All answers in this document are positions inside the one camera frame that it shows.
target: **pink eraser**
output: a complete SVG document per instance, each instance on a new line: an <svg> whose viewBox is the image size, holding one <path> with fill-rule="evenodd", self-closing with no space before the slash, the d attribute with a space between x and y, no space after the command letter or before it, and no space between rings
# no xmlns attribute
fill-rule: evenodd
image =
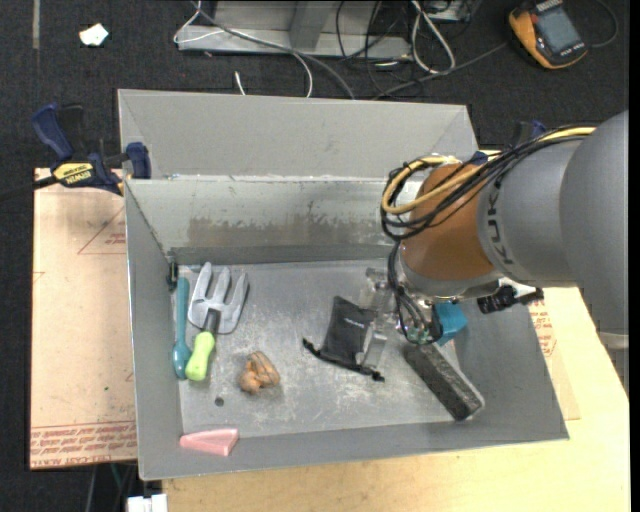
<svg viewBox="0 0 640 512"><path fill-rule="evenodd" d="M227 457L237 441L237 428L221 428L185 434L180 438L180 446Z"/></svg>

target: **gray metal tray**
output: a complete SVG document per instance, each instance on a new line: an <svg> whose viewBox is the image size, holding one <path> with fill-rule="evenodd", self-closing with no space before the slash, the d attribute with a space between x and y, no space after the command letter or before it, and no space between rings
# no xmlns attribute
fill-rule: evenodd
<svg viewBox="0 0 640 512"><path fill-rule="evenodd" d="M486 402L465 422L453 421L401 359L398 338L380 362L385 383L302 347L303 336L321 344L334 295L357 302L366 268L384 267L386 173L433 152L473 154L465 107L151 91L119 99L123 149L143 142L153 165L153 179L125 185L143 479L567 437L526 308L484 316L462 305L468 327L447 350ZM169 263L186 272L206 261L246 270L251 290L236 331L219 337L210 378L180 382ZM253 350L282 375L256 397L236 385ZM179 446L184 433L223 425L240 432L229 457Z"/></svg>

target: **yellow clamp label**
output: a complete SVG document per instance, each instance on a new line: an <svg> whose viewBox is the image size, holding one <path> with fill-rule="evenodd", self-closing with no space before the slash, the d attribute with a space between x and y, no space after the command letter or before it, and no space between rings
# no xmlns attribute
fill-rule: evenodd
<svg viewBox="0 0 640 512"><path fill-rule="evenodd" d="M88 162L72 162L60 165L53 171L53 175L58 181L73 185L91 178L93 176L91 171L93 171L93 166Z"/></svg>

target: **blue toothbrush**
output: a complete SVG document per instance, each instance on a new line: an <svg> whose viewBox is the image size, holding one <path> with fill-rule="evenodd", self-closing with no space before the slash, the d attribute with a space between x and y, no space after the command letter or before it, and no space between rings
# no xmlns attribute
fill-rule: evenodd
<svg viewBox="0 0 640 512"><path fill-rule="evenodd" d="M173 369L181 380L187 378L185 368L191 358L191 349L185 340L188 303L189 280L186 277L180 277L176 289L176 344L173 346Z"/></svg>

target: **bin floor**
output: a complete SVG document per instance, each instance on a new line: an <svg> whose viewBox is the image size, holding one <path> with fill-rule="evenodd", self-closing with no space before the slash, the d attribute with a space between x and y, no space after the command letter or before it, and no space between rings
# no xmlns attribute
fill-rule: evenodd
<svg viewBox="0 0 640 512"><path fill-rule="evenodd" d="M237 328L216 337L209 373L202 382L181 381L185 433L237 427L242 437L453 421L405 362L406 340L390 331L378 370L385 382L334 366L302 346L320 347L333 297L358 303L367 268L382 260L231 267L246 272L250 290ZM183 268L191 291L199 269ZM188 324L187 343L199 330ZM455 360L453 343L445 349ZM243 392L238 377L249 354L262 351L280 373L280 384L256 395Z"/></svg>

